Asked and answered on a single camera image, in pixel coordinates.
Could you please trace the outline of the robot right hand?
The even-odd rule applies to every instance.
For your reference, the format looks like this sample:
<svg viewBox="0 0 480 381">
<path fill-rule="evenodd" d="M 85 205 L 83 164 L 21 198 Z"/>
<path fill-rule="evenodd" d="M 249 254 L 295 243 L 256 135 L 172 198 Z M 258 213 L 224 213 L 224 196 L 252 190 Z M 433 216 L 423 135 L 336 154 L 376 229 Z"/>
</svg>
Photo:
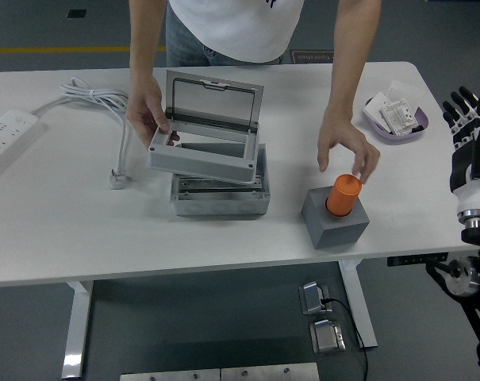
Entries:
<svg viewBox="0 0 480 381">
<path fill-rule="evenodd" d="M 461 86 L 443 107 L 454 147 L 450 190 L 459 202 L 457 214 L 464 218 L 480 210 L 480 97 Z"/>
</svg>

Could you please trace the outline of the person's left hand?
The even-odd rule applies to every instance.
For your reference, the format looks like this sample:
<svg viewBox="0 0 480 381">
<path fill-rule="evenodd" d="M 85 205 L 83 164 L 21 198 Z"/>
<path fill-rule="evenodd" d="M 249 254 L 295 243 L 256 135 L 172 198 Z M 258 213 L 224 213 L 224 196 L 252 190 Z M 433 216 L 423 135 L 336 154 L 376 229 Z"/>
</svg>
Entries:
<svg viewBox="0 0 480 381">
<path fill-rule="evenodd" d="M 330 150 L 338 144 L 354 153 L 351 173 L 365 184 L 378 165 L 380 151 L 351 123 L 351 113 L 327 106 L 317 140 L 320 172 L 328 168 Z"/>
</svg>

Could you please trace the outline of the person's right hand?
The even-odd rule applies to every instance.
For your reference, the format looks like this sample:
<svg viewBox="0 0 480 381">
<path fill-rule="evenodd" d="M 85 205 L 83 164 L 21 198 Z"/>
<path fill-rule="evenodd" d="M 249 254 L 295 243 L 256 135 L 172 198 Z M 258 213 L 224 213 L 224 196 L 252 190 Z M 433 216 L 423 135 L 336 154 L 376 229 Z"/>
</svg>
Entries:
<svg viewBox="0 0 480 381">
<path fill-rule="evenodd" d="M 156 131 L 169 132 L 169 121 L 162 108 L 162 92 L 151 74 L 131 78 L 126 117 L 145 148 L 149 148 Z"/>
</svg>

